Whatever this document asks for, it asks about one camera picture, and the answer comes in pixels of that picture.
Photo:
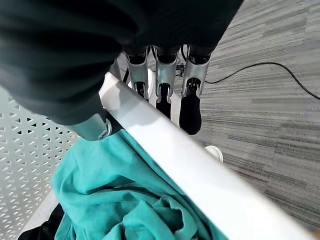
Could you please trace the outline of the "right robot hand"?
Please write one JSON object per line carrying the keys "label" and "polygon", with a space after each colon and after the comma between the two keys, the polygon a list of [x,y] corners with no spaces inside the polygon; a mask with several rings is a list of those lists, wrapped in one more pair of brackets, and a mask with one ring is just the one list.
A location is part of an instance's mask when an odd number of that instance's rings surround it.
{"label": "right robot hand", "polygon": [[23,107],[89,141],[122,127],[99,90],[122,52],[211,52],[240,0],[3,0],[0,84]]}

